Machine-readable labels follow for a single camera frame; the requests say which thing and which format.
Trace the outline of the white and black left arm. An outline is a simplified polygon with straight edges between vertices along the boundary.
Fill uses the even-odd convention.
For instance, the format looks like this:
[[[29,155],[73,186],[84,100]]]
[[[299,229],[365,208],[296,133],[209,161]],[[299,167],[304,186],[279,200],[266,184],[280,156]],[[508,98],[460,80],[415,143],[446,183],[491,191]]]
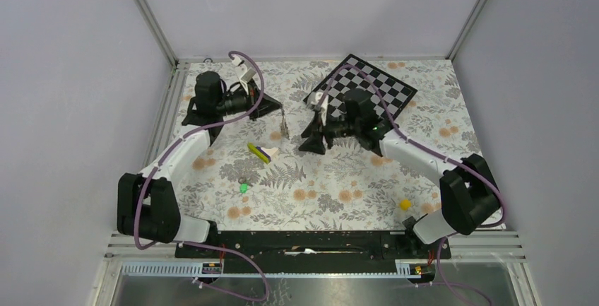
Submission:
[[[125,173],[117,185],[117,230],[150,242],[192,242],[202,257],[219,248],[215,226],[208,220],[184,216],[175,189],[188,167],[212,146],[225,124],[243,118],[256,120],[282,109],[281,102],[264,93],[254,79],[238,81],[231,88],[214,71],[196,77],[180,134],[139,173]]]

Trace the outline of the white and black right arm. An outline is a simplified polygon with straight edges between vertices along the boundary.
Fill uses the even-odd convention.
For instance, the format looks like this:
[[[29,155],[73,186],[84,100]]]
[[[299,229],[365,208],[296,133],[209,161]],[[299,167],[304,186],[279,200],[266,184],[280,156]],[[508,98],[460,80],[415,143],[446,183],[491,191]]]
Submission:
[[[483,157],[472,154],[457,161],[399,133],[393,117],[377,114],[368,91],[349,90],[339,117],[328,115],[328,95],[322,91],[310,94],[307,105],[314,117],[302,132],[300,151],[323,155],[334,139],[353,136],[363,149],[408,165],[439,188],[441,208],[406,225],[412,234],[405,248],[412,257],[424,257],[443,237],[471,234],[502,207]]]

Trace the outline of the green key tag with key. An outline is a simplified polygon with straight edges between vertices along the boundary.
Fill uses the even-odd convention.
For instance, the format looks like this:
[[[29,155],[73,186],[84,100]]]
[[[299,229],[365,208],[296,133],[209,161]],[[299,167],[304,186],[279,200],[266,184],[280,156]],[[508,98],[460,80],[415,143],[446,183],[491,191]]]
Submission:
[[[245,194],[249,191],[250,184],[249,184],[249,181],[247,178],[245,178],[245,177],[239,178],[238,183],[239,183],[239,192],[241,194]]]

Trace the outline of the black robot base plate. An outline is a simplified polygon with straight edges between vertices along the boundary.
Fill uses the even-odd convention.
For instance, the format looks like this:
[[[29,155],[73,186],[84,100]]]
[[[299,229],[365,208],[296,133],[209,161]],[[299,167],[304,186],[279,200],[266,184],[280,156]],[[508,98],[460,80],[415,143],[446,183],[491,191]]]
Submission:
[[[403,231],[217,231],[210,249],[182,245],[178,259],[213,259],[225,273],[397,273],[409,260],[450,259],[447,244],[423,245]]]

